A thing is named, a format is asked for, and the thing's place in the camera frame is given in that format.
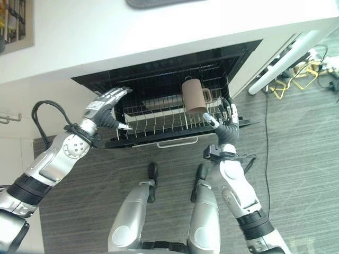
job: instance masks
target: mug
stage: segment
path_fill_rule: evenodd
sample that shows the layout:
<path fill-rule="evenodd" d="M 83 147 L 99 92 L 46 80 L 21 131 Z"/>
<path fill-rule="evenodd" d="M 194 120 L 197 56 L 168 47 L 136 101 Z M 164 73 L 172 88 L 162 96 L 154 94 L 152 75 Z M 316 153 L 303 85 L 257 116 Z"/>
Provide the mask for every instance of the mug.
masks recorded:
<path fill-rule="evenodd" d="M 196 78 L 185 81 L 181 88 L 187 114 L 207 112 L 206 104 L 213 99 L 210 89 L 202 88 L 200 80 Z"/>

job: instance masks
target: dishwasher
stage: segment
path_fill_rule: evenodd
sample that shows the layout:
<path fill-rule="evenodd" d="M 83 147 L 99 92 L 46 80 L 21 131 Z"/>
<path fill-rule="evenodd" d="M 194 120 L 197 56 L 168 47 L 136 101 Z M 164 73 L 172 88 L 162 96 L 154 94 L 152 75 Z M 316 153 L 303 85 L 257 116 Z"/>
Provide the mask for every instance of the dishwasher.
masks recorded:
<path fill-rule="evenodd" d="M 139 65 L 74 77 L 73 80 L 98 95 L 114 87 L 133 91 L 114 107 L 113 116 L 133 130 L 117 130 L 106 148 L 157 144 L 159 148 L 198 141 L 214 130 L 202 113 L 186 114 L 181 85 L 188 78 L 200 80 L 211 91 L 207 111 L 215 116 L 221 99 L 229 96 L 228 84 L 261 41 L 216 48 Z M 249 120 L 239 118 L 240 127 Z"/>

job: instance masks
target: electrical cord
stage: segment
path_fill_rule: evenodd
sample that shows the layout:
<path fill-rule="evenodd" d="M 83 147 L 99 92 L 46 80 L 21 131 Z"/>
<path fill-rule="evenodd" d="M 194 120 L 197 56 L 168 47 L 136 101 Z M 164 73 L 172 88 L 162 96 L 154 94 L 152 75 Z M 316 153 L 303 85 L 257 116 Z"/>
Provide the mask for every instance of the electrical cord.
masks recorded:
<path fill-rule="evenodd" d="M 61 107 L 58 103 L 53 102 L 53 101 L 39 101 L 39 102 L 37 102 L 37 103 L 34 105 L 33 109 L 32 109 L 31 116 L 32 116 L 32 119 L 33 119 L 35 125 L 37 126 L 37 128 L 38 128 L 38 130 L 39 130 L 39 132 L 40 132 L 41 138 L 42 138 L 42 140 L 43 140 L 43 142 L 44 142 L 44 145 L 45 145 L 45 149 L 47 150 L 47 149 L 50 147 L 51 142 L 48 140 L 48 138 L 47 138 L 47 136 L 46 136 L 44 130 L 42 129 L 42 127 L 41 127 L 41 125 L 40 125 L 40 123 L 39 123 L 39 120 L 38 120 L 38 115 L 37 115 L 38 108 L 39 108 L 42 104 L 48 104 L 48 105 L 51 105 L 51 106 L 55 107 L 56 109 L 58 109 L 58 110 L 61 112 L 61 114 L 64 116 L 66 122 L 67 122 L 69 125 L 71 125 L 71 126 L 74 126 L 74 125 L 73 125 L 72 122 L 69 120 L 69 118 L 68 118 L 68 116 L 66 115 L 66 112 L 65 112 L 65 110 L 63 109 L 63 107 Z"/>
<path fill-rule="evenodd" d="M 266 93 L 266 110 L 265 110 L 265 133 L 266 133 L 266 164 L 265 164 L 265 179 L 266 179 L 266 186 L 267 186 L 267 194 L 269 196 L 269 209 L 267 211 L 268 218 L 270 217 L 270 210 L 271 210 L 271 193 L 270 193 L 270 186 L 269 180 L 267 178 L 267 165 L 269 162 L 269 134 L 267 131 L 267 112 L 269 108 L 269 95 Z"/>
<path fill-rule="evenodd" d="M 325 60 L 325 57 L 327 56 L 327 52 L 328 52 L 328 46 L 326 44 L 317 44 L 315 45 L 315 47 L 317 46 L 321 46 L 321 47 L 324 47 L 325 48 L 325 53 L 320 61 L 320 63 L 322 63 L 324 60 Z"/>

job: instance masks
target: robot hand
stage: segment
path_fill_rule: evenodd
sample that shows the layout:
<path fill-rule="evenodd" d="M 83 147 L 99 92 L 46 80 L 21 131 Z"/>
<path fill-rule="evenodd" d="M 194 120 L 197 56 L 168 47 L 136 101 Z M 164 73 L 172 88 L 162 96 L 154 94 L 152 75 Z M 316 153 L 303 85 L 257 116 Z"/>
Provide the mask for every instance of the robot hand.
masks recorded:
<path fill-rule="evenodd" d="M 117 102 L 123 96 L 131 91 L 132 89 L 128 87 L 118 87 L 98 96 L 87 106 L 83 115 L 83 119 L 92 121 L 96 127 L 110 127 L 131 130 L 128 125 L 120 123 L 111 115 L 115 104 L 117 104 Z"/>
<path fill-rule="evenodd" d="M 236 153 L 235 145 L 239 139 L 237 107 L 229 97 L 222 99 L 219 110 L 220 113 L 216 114 L 218 120 L 208 113 L 204 113 L 203 117 L 215 129 L 222 151 Z"/>

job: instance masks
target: white pipe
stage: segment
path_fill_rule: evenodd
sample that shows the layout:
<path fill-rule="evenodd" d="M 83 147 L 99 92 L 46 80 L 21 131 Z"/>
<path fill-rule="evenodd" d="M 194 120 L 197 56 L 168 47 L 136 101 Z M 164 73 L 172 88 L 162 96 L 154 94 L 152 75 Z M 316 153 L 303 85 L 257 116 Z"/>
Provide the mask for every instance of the white pipe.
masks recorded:
<path fill-rule="evenodd" d="M 324 37 L 330 34 L 339 26 L 338 21 L 323 30 L 312 30 L 303 38 L 297 40 L 292 49 L 283 56 L 268 72 L 266 72 L 256 83 L 248 90 L 249 94 L 256 94 L 260 89 L 265 87 L 269 82 L 275 79 L 279 74 L 288 69 L 300 57 L 302 57 L 315 44 L 319 43 Z"/>

